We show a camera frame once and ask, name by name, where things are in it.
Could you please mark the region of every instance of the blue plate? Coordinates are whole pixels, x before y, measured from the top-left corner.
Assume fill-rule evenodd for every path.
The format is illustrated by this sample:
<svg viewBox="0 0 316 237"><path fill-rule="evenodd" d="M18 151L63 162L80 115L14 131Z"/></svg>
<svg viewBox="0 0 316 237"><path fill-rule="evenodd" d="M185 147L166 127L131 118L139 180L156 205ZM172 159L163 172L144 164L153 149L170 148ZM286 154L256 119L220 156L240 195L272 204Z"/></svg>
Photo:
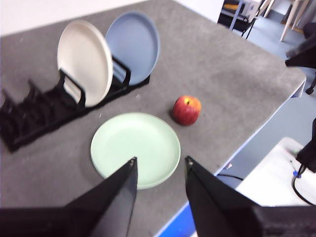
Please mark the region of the blue plate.
<svg viewBox="0 0 316 237"><path fill-rule="evenodd" d="M114 57L131 69L130 85L142 82L153 71L160 40L153 21L137 11L126 12L110 26L106 41ZM123 82L125 70L113 62L114 75Z"/></svg>

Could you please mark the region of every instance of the light green plate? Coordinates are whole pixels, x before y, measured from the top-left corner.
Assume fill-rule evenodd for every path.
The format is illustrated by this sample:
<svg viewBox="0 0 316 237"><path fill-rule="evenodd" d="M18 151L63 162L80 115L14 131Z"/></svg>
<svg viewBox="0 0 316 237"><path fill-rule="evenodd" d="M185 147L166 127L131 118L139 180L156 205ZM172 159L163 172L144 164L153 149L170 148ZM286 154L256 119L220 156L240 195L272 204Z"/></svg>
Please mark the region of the light green plate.
<svg viewBox="0 0 316 237"><path fill-rule="evenodd" d="M180 142L163 120L148 114L128 113L102 124L91 142L91 159L104 178L132 157L137 157L137 189L148 189L168 179L180 159Z"/></svg>

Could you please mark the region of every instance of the white plate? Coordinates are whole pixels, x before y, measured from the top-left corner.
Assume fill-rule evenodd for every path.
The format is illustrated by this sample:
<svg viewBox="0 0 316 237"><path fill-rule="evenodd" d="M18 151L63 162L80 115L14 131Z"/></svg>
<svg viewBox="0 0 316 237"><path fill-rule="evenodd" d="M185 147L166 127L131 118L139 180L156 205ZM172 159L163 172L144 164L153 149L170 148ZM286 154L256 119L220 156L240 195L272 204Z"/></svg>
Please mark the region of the white plate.
<svg viewBox="0 0 316 237"><path fill-rule="evenodd" d="M85 90L86 107L101 102L111 87L110 49L100 31L86 21L73 21L64 29L58 43L57 65ZM78 103L79 89L68 79L64 88Z"/></svg>

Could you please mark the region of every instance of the wall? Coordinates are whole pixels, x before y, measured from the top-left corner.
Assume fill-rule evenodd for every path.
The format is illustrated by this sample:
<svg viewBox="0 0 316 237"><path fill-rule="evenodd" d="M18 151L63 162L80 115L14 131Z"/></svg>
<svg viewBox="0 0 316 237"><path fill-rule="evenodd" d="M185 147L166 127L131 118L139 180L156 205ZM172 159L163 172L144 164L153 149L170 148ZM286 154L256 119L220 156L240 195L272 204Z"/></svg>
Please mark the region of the wall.
<svg viewBox="0 0 316 237"><path fill-rule="evenodd" d="M0 0L1 36L142 0ZM217 22L224 0L178 0Z"/></svg>
<svg viewBox="0 0 316 237"><path fill-rule="evenodd" d="M224 0L176 0L191 10L217 23Z"/></svg>
<svg viewBox="0 0 316 237"><path fill-rule="evenodd" d="M290 5L291 5L290 0L276 0L272 6L272 10L282 15L285 15Z"/></svg>

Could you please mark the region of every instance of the plate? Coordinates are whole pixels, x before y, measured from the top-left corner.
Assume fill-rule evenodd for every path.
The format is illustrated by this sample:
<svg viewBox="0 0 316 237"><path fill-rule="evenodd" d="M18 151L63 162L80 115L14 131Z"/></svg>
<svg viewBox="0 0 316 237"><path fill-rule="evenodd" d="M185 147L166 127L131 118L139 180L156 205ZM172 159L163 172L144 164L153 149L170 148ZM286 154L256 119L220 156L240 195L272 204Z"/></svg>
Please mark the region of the plate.
<svg viewBox="0 0 316 237"><path fill-rule="evenodd" d="M161 184L176 169L180 141L163 120L143 113L115 116L94 134L91 159L99 174L107 178L132 157L137 157L137 189Z"/></svg>
<svg viewBox="0 0 316 237"><path fill-rule="evenodd" d="M142 82L153 71L160 51L158 30L145 14L130 11L110 26L106 40L111 53L131 70L130 85ZM123 82L125 71L114 62L114 75Z"/></svg>
<svg viewBox="0 0 316 237"><path fill-rule="evenodd" d="M113 77L111 52L101 32L89 22L76 20L64 29L57 64L85 90L86 107L97 105L108 93ZM78 103L79 89L68 79L64 88Z"/></svg>

